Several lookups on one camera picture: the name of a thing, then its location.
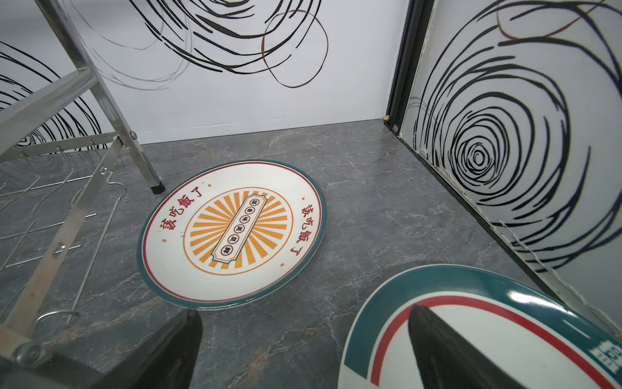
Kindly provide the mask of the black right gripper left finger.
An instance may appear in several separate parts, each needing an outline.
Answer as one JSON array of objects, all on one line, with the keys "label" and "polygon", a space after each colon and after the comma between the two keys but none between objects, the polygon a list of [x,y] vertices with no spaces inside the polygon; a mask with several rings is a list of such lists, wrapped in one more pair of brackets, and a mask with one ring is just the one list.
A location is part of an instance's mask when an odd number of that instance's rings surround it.
[{"label": "black right gripper left finger", "polygon": [[179,312],[93,388],[188,388],[202,340],[195,310]]}]

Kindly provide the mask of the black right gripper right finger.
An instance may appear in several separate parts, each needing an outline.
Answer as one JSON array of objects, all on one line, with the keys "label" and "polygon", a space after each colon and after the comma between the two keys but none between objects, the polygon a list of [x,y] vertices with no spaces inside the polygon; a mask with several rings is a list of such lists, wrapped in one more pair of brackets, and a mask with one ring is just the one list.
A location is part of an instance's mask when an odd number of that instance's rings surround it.
[{"label": "black right gripper right finger", "polygon": [[426,306],[411,308],[408,333],[425,388],[522,387]]}]

